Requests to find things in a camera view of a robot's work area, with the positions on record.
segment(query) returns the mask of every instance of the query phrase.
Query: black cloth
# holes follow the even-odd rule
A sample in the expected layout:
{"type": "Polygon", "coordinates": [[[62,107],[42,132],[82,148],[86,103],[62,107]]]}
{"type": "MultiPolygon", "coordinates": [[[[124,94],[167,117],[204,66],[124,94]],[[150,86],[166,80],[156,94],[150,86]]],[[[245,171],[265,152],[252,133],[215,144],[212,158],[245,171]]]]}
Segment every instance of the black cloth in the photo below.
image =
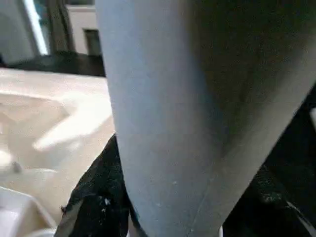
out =
{"type": "Polygon", "coordinates": [[[125,237],[130,203],[116,136],[80,178],[57,228],[56,237],[125,237]]]}

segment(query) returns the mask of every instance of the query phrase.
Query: white object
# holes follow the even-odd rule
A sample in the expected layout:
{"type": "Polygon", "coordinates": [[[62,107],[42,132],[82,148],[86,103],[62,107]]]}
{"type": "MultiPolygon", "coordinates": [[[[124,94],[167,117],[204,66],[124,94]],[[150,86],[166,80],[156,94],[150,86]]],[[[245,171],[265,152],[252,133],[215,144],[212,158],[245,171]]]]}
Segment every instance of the white object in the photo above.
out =
{"type": "Polygon", "coordinates": [[[97,30],[94,5],[67,5],[77,53],[88,54],[84,30],[97,30]]]}
{"type": "Polygon", "coordinates": [[[54,237],[56,229],[44,229],[40,231],[32,232],[25,237],[54,237]]]}
{"type": "Polygon", "coordinates": [[[51,169],[23,170],[20,173],[2,176],[0,187],[31,195],[38,200],[46,182],[53,178],[56,173],[55,170],[51,169]]]}
{"type": "Polygon", "coordinates": [[[0,187],[2,237],[22,237],[55,226],[54,220],[32,196],[0,187]]]}

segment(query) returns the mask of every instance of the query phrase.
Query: wall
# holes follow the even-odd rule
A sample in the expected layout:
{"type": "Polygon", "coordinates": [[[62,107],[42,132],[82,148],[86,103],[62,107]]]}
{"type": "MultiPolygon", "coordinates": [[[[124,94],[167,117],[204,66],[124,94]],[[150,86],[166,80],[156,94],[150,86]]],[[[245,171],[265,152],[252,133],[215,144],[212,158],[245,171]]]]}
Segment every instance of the wall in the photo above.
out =
{"type": "Polygon", "coordinates": [[[32,31],[24,14],[21,0],[0,0],[0,54],[7,64],[36,55],[32,31]]]}

